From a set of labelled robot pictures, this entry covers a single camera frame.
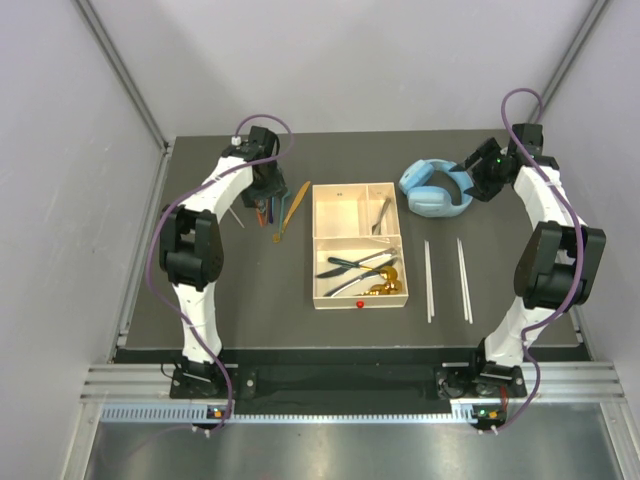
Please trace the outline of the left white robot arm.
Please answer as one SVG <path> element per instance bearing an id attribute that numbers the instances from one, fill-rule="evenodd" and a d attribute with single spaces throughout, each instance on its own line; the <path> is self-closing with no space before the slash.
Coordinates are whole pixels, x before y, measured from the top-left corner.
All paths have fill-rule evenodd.
<path id="1" fill-rule="evenodd" d="M 184 347 L 176 382 L 192 382 L 205 396 L 226 387 L 227 374 L 215 364 L 222 350 L 215 318 L 215 284 L 224 252 L 219 222 L 237 198 L 263 222 L 287 193 L 277 162 L 276 133 L 253 126 L 247 139 L 232 138 L 204 188 L 189 194 L 168 214 L 159 235 L 159 264 L 176 293 L 184 328 Z"/>

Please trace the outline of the plain gold spoon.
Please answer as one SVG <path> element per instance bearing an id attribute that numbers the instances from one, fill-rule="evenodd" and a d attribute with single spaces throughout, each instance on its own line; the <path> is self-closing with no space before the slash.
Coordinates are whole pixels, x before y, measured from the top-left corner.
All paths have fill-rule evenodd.
<path id="1" fill-rule="evenodd" d="M 395 281 L 398 278 L 398 273 L 395 268 L 385 265 L 376 269 L 372 269 L 371 273 L 376 273 L 385 281 Z"/>

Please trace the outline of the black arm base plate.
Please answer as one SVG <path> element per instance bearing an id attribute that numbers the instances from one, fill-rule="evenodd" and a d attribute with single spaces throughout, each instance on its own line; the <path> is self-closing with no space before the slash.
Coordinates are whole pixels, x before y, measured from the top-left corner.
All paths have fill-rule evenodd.
<path id="1" fill-rule="evenodd" d="M 328 402 L 334 395 L 341 402 L 354 400 L 358 394 L 373 399 L 382 394 L 400 394 L 411 399 L 436 401 L 458 398 L 523 398 L 526 387 L 522 372 L 506 381 L 481 378 L 475 381 L 463 367 L 446 369 L 426 365 L 333 365 L 301 367 L 233 368 L 231 381 L 213 373 L 201 378 L 174 370 L 169 396 L 172 399 L 224 399 L 228 394 L 236 401 L 269 400 L 274 402 Z"/>

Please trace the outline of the ornate gold spoon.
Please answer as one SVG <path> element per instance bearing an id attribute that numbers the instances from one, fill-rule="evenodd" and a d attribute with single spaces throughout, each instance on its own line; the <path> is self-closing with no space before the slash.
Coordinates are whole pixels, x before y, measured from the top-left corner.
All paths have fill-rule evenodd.
<path id="1" fill-rule="evenodd" d="M 372 285 L 361 296 L 398 295 L 403 292 L 403 285 L 397 280 L 387 281 L 382 284 Z"/>

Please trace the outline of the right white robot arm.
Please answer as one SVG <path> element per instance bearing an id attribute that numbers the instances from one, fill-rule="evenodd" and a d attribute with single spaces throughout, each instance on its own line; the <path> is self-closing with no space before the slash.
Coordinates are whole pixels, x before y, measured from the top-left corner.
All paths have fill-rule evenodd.
<path id="1" fill-rule="evenodd" d="M 556 159 L 543 153 L 542 126 L 520 123 L 512 131 L 507 148 L 490 138 L 459 166 L 470 173 L 465 192 L 476 200 L 488 202 L 512 186 L 533 228 L 515 269 L 514 302 L 466 372 L 469 388 L 481 396 L 515 385 L 540 332 L 586 302 L 606 245 L 604 231 L 588 227 L 569 204 Z"/>

